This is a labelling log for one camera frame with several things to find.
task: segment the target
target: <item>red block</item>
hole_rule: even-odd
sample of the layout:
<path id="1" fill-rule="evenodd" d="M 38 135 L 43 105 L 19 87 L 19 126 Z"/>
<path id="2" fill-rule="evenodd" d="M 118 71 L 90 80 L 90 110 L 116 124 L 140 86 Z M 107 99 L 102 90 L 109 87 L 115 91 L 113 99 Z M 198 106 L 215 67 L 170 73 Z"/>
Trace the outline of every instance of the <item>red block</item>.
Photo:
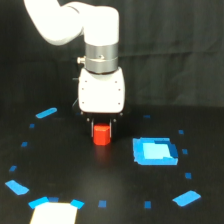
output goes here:
<path id="1" fill-rule="evenodd" d="M 94 125 L 93 142 L 96 145 L 107 145 L 110 143 L 110 125 Z"/>

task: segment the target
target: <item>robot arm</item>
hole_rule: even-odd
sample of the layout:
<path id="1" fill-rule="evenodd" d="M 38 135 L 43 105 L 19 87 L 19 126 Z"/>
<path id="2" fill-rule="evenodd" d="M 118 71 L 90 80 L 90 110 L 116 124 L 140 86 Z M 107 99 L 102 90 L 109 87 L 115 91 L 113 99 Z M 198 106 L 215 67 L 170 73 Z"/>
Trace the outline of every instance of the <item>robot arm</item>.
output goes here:
<path id="1" fill-rule="evenodd" d="M 80 2 L 60 6 L 57 0 L 24 0 L 41 36 L 50 44 L 64 45 L 84 34 L 86 15 L 95 6 Z"/>
<path id="2" fill-rule="evenodd" d="M 119 14 L 112 7 L 57 0 L 24 0 L 41 36 L 50 44 L 64 45 L 84 35 L 85 56 L 79 77 L 79 107 L 86 113 L 119 113 L 125 86 L 118 67 Z"/>

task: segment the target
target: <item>black background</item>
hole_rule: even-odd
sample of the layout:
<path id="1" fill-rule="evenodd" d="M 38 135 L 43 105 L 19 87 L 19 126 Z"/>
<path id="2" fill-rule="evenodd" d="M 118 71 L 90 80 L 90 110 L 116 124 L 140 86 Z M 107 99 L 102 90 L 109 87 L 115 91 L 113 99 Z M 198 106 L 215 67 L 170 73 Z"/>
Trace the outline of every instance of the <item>black background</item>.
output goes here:
<path id="1" fill-rule="evenodd" d="M 61 5 L 69 1 L 60 0 Z M 133 105 L 224 105 L 223 1 L 86 0 L 120 13 L 119 65 Z M 0 103 L 72 104 L 83 36 L 42 39 L 22 0 L 0 2 Z"/>
<path id="2" fill-rule="evenodd" d="M 92 143 L 83 119 L 70 107 L 43 120 L 34 116 L 39 111 L 26 107 L 0 120 L 0 223 L 28 224 L 33 213 L 28 203 L 44 196 L 85 202 L 77 224 L 223 223 L 223 109 L 138 106 L 106 147 Z M 143 118 L 149 113 L 150 119 Z M 132 139 L 139 137 L 169 137 L 178 165 L 133 162 Z M 24 141 L 26 148 L 20 147 Z M 185 148 L 188 155 L 182 154 Z M 17 169 L 10 173 L 12 165 Z M 4 184 L 10 180 L 30 191 L 17 196 Z M 183 208 L 172 201 L 189 190 L 201 199 Z M 99 200 L 107 201 L 106 209 L 98 208 Z M 151 201 L 151 210 L 144 208 L 145 201 Z"/>

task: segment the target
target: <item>blue tape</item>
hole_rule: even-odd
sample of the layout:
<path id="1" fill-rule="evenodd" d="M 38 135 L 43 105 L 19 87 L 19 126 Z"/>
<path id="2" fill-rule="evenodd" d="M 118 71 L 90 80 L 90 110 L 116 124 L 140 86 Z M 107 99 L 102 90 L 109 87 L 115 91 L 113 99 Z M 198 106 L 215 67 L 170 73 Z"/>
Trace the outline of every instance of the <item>blue tape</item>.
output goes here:
<path id="1" fill-rule="evenodd" d="M 169 138 L 140 138 L 139 140 L 141 140 L 142 143 L 148 143 L 148 142 L 155 142 L 155 141 L 167 141 L 169 142 L 170 139 Z"/>
<path id="2" fill-rule="evenodd" d="M 11 168 L 9 169 L 9 172 L 14 172 L 16 170 L 17 166 L 11 166 Z"/>
<path id="3" fill-rule="evenodd" d="M 188 191 L 185 194 L 182 194 L 179 197 L 174 198 L 173 201 L 176 202 L 179 206 L 183 207 L 199 198 L 201 198 L 201 195 L 199 195 L 195 191 Z"/>
<path id="4" fill-rule="evenodd" d="M 167 138 L 141 138 L 133 139 L 133 153 L 134 153 L 134 162 L 137 162 L 140 165 L 177 165 L 177 158 L 163 158 L 163 159 L 145 159 L 143 143 L 152 143 L 153 141 L 169 141 Z"/>
<path id="5" fill-rule="evenodd" d="M 178 158 L 177 148 L 174 144 L 171 144 L 170 141 L 155 141 L 155 144 L 166 144 L 166 145 L 168 145 L 169 150 L 170 150 L 170 155 L 173 158 Z"/>
<path id="6" fill-rule="evenodd" d="M 35 124 L 30 124 L 30 128 L 34 128 L 35 127 Z"/>
<path id="7" fill-rule="evenodd" d="M 179 134 L 180 135 L 183 135 L 184 134 L 184 131 L 183 130 L 179 130 Z"/>
<path id="8" fill-rule="evenodd" d="M 145 208 L 151 209 L 151 201 L 145 201 Z"/>
<path id="9" fill-rule="evenodd" d="M 84 202 L 77 201 L 77 200 L 73 200 L 71 202 L 71 205 L 73 205 L 74 207 L 77 207 L 78 209 L 82 208 L 84 204 L 85 204 Z"/>
<path id="10" fill-rule="evenodd" d="M 191 179 L 192 178 L 191 173 L 185 173 L 185 177 L 186 177 L 186 179 Z"/>
<path id="11" fill-rule="evenodd" d="M 39 198 L 35 201 L 31 201 L 29 202 L 29 206 L 34 209 L 36 208 L 38 205 L 41 205 L 41 204 L 44 204 L 46 202 L 49 202 L 48 198 L 47 197 L 43 197 L 43 198 Z"/>
<path id="12" fill-rule="evenodd" d="M 28 142 L 23 142 L 21 147 L 27 147 L 27 145 L 28 145 Z"/>
<path id="13" fill-rule="evenodd" d="M 57 112 L 57 108 L 50 108 L 36 115 L 37 118 L 41 119 Z"/>
<path id="14" fill-rule="evenodd" d="M 188 154 L 187 149 L 182 149 L 182 152 L 183 152 L 184 155 L 187 155 Z"/>
<path id="15" fill-rule="evenodd" d="M 6 182 L 5 185 L 9 187 L 17 195 L 26 194 L 29 191 L 28 188 L 18 184 L 14 180 L 10 180 L 9 182 Z"/>
<path id="16" fill-rule="evenodd" d="M 145 159 L 171 158 L 167 144 L 143 143 L 143 150 Z"/>
<path id="17" fill-rule="evenodd" d="M 48 198 L 49 202 L 58 202 L 59 198 L 56 197 L 50 197 Z"/>
<path id="18" fill-rule="evenodd" d="M 106 208 L 107 207 L 107 201 L 99 201 L 99 208 Z"/>

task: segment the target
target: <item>blue square tape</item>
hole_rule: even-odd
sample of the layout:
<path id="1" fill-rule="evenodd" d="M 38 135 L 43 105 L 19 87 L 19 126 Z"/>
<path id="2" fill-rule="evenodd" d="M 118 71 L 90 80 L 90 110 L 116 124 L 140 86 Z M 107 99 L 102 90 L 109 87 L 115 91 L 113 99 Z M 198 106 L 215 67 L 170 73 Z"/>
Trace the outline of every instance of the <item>blue square tape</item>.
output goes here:
<path id="1" fill-rule="evenodd" d="M 184 155 L 187 155 L 188 154 L 187 149 L 182 149 L 182 152 L 183 152 Z"/>
<path id="2" fill-rule="evenodd" d="M 191 173 L 185 173 L 186 179 L 191 179 Z"/>
<path id="3" fill-rule="evenodd" d="M 184 134 L 184 131 L 183 130 L 179 130 L 179 134 L 180 135 L 183 135 Z"/>
<path id="4" fill-rule="evenodd" d="M 48 200 L 49 200 L 49 202 L 58 202 L 59 198 L 49 197 Z"/>
<path id="5" fill-rule="evenodd" d="M 30 124 L 30 128 L 34 128 L 35 127 L 35 124 Z"/>
<path id="6" fill-rule="evenodd" d="M 71 205 L 73 205 L 74 207 L 77 207 L 78 209 L 82 208 L 84 204 L 85 204 L 84 202 L 77 201 L 77 200 L 73 200 L 71 202 Z"/>
<path id="7" fill-rule="evenodd" d="M 14 172 L 16 170 L 17 166 L 11 166 L 11 168 L 9 169 L 9 172 Z"/>
<path id="8" fill-rule="evenodd" d="M 27 145 L 28 145 L 28 142 L 23 142 L 21 147 L 27 147 Z"/>
<path id="9" fill-rule="evenodd" d="M 151 201 L 145 201 L 145 208 L 151 209 Z"/>
<path id="10" fill-rule="evenodd" d="M 99 201 L 99 208 L 106 208 L 107 207 L 107 202 L 106 201 Z"/>

